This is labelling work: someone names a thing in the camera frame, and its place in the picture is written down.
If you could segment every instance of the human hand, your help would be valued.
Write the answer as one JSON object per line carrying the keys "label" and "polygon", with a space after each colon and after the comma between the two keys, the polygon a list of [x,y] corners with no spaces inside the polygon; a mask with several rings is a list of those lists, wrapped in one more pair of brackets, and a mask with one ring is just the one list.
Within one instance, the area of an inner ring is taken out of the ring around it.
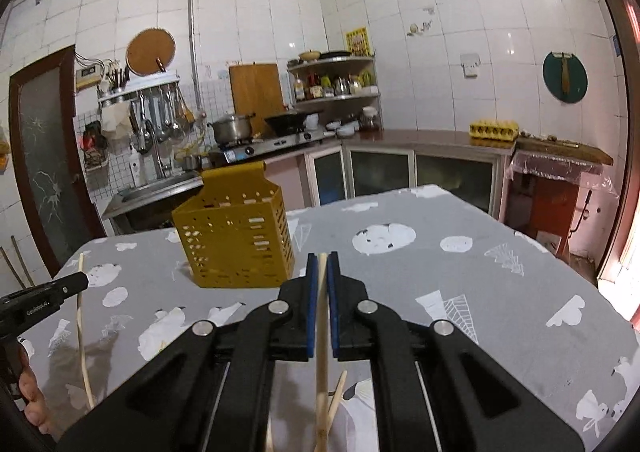
{"label": "human hand", "polygon": [[52,421],[44,400],[42,391],[38,388],[36,375],[29,365],[29,355],[20,345],[20,363],[22,363],[22,374],[18,379],[20,392],[28,400],[28,405],[24,409],[24,415],[32,425],[35,425],[42,434],[51,434],[53,429]]}

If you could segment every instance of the blue gripper pad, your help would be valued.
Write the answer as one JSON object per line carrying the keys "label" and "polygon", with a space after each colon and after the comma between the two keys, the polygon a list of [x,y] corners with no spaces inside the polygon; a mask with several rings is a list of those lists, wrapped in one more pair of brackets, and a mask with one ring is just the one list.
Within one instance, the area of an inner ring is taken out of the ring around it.
{"label": "blue gripper pad", "polygon": [[329,295],[329,324],[331,326],[331,347],[334,350],[334,358],[338,357],[338,299],[335,291],[335,281],[339,274],[338,254],[332,252],[326,263],[326,291]]}
{"label": "blue gripper pad", "polygon": [[316,307],[318,305],[318,258],[309,254],[306,258],[306,279],[309,281],[308,317],[306,317],[306,355],[314,356],[316,346]]}

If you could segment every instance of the egg tray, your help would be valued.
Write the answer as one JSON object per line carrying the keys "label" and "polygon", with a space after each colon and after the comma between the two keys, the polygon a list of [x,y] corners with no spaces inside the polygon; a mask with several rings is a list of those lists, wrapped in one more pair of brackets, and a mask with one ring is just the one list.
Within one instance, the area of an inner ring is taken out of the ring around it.
{"label": "egg tray", "polygon": [[204,187],[172,212],[194,282],[203,288],[277,288],[294,255],[282,190],[263,161],[202,173]]}
{"label": "egg tray", "polygon": [[469,125],[469,136],[484,140],[513,142],[518,138],[519,132],[517,122],[511,120],[479,120]]}

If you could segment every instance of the gas stove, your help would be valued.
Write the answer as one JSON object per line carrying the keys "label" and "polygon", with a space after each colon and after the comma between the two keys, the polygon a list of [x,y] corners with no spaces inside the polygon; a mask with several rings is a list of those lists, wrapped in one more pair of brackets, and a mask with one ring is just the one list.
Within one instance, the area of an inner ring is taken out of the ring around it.
{"label": "gas stove", "polygon": [[280,151],[305,143],[316,142],[324,139],[324,131],[316,129],[316,131],[305,131],[285,137],[270,138],[266,140],[252,140],[252,142],[236,145],[236,147],[224,147],[220,149],[227,163],[235,163],[244,159],[255,158],[274,151]]}

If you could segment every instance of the gray tablecloth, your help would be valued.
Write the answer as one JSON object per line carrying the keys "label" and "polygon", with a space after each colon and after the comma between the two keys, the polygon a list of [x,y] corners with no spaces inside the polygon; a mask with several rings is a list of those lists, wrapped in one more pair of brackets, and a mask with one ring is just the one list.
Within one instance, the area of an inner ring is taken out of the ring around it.
{"label": "gray tablecloth", "polygon": [[[338,251],[342,272],[363,280],[370,298],[405,320],[428,325],[447,317],[457,324],[576,429],[589,451],[638,388],[636,334],[592,285],[535,241],[435,186],[287,216],[296,251],[294,275],[303,273],[308,252]],[[84,326],[98,400],[194,321],[242,320],[277,295],[276,289],[199,288],[190,280],[173,230],[96,240],[80,251],[92,283],[84,294]],[[59,277],[75,271],[77,258]],[[87,410],[75,304],[67,301],[24,335],[62,428]],[[330,384],[343,368],[355,396],[342,402],[331,445],[370,451],[375,418],[369,366],[334,362]],[[280,452],[311,450],[314,372],[313,362],[276,366],[271,415]]]}

